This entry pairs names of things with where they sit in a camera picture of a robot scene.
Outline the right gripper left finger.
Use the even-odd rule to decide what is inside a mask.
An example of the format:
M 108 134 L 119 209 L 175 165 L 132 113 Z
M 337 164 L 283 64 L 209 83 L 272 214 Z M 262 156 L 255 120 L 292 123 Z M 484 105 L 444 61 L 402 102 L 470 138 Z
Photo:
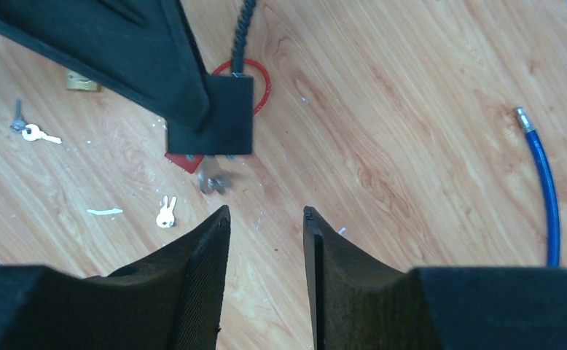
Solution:
M 214 349 L 230 234 L 221 206 L 108 276 L 0 265 L 0 349 Z

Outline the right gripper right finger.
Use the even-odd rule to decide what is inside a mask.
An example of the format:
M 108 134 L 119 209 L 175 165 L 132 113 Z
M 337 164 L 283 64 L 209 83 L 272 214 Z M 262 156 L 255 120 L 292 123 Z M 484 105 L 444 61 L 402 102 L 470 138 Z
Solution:
M 401 272 L 311 206 L 303 246 L 316 349 L 567 349 L 567 269 Z

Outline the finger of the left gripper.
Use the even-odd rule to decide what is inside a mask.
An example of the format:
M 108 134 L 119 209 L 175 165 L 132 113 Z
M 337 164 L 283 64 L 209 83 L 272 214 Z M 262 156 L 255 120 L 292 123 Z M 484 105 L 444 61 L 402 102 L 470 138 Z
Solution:
M 180 1 L 0 1 L 0 34 L 191 131 L 210 108 Z

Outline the brass padlock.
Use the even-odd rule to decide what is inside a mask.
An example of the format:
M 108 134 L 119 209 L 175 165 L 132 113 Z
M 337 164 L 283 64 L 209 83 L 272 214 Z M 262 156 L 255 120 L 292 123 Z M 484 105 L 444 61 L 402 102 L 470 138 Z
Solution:
M 66 73 L 66 89 L 74 91 L 99 92 L 101 86 L 75 71 L 68 70 Z

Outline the red lock keys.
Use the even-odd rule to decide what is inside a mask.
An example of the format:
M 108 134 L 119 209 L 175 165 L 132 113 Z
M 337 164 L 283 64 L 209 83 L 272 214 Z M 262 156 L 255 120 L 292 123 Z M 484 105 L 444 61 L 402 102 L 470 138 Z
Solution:
M 159 228 L 171 228 L 175 225 L 174 209 L 176 207 L 177 197 L 172 196 L 169 198 L 167 195 L 163 196 L 161 201 L 161 208 L 159 214 L 156 216 L 156 224 Z

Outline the black cable lock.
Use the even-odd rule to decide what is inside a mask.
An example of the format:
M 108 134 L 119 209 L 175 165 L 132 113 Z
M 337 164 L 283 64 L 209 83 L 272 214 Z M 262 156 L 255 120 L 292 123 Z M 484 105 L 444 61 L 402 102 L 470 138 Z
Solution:
M 256 1 L 244 1 L 235 29 L 228 75 L 205 75 L 209 108 L 194 130 L 168 123 L 166 151 L 172 155 L 250 155 L 253 152 L 254 78 L 244 58 Z

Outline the brass padlock keys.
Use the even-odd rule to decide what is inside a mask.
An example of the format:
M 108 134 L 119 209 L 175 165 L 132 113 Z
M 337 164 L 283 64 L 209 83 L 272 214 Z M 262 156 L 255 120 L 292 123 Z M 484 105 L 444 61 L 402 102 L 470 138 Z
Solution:
M 26 141 L 45 140 L 54 144 L 62 144 L 62 139 L 57 136 L 50 136 L 42 131 L 38 125 L 28 124 L 21 114 L 22 101 L 15 100 L 15 113 L 9 128 L 14 133 L 19 133 Z

